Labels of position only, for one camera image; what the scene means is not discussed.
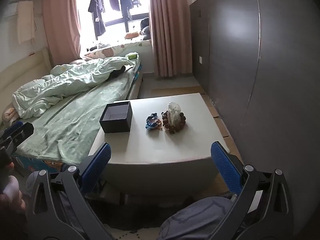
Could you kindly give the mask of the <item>person's left hand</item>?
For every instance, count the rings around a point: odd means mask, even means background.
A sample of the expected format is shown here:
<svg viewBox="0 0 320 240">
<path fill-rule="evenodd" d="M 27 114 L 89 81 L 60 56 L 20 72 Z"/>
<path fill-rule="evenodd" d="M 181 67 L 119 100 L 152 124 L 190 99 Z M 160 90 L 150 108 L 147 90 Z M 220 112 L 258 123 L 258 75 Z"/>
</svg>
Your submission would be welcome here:
<svg viewBox="0 0 320 240">
<path fill-rule="evenodd" d="M 13 170 L 13 162 L 1 169 L 1 189 L 3 190 L 1 193 L 1 211 L 24 214 L 25 201 L 17 178 L 11 175 Z"/>
</svg>

